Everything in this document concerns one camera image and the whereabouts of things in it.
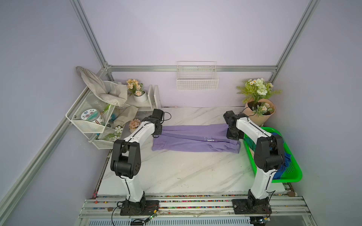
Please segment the purple t-shirt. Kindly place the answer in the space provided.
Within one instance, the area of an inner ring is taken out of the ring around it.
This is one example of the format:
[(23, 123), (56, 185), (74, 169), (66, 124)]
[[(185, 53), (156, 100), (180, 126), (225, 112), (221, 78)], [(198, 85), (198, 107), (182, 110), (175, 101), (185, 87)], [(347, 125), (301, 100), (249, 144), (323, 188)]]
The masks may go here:
[(165, 126), (153, 151), (239, 153), (240, 142), (227, 138), (227, 124)]

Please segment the green plastic laundry basket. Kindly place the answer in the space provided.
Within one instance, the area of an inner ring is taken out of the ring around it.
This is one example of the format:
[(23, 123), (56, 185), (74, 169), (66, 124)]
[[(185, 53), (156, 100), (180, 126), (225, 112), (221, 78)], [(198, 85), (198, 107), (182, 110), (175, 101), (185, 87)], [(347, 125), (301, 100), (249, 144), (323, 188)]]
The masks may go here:
[[(245, 150), (248, 154), (253, 172), (256, 175), (257, 165), (254, 160), (254, 152), (248, 147), (248, 145), (244, 141), (244, 139), (243, 139), (243, 144), (244, 144)], [(294, 182), (299, 182), (302, 179), (303, 174), (302, 174), (302, 171), (301, 171), (297, 161), (295, 160), (295, 158), (287, 144), (285, 145), (285, 147), (287, 149), (287, 152), (291, 154), (291, 163), (290, 163), (289, 167), (286, 169), (286, 171), (284, 172), (284, 174), (282, 175), (281, 179), (273, 179), (272, 180), (273, 183), (294, 183)]]

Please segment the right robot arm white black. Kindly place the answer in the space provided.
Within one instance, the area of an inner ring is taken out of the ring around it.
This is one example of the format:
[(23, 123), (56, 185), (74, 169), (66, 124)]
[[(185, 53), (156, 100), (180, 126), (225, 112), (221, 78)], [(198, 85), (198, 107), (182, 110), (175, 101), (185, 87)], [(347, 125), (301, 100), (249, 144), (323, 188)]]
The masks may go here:
[(241, 139), (247, 135), (255, 143), (254, 163), (256, 175), (247, 199), (232, 200), (235, 214), (265, 214), (272, 213), (269, 191), (275, 173), (285, 163), (283, 138), (273, 135), (252, 122), (245, 114), (235, 114), (227, 111), (223, 115), (229, 128), (227, 138)]

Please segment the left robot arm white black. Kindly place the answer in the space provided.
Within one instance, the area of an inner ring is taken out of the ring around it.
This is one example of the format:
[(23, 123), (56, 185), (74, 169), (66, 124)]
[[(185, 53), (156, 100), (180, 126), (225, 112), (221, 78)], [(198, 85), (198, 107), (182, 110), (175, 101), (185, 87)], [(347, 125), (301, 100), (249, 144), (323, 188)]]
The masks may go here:
[(120, 206), (121, 216), (145, 216), (157, 209), (157, 202), (146, 200), (137, 175), (141, 168), (141, 147), (149, 137), (161, 135), (164, 115), (164, 111), (154, 109), (134, 132), (113, 144), (110, 169), (121, 179), (126, 190), (126, 198)]

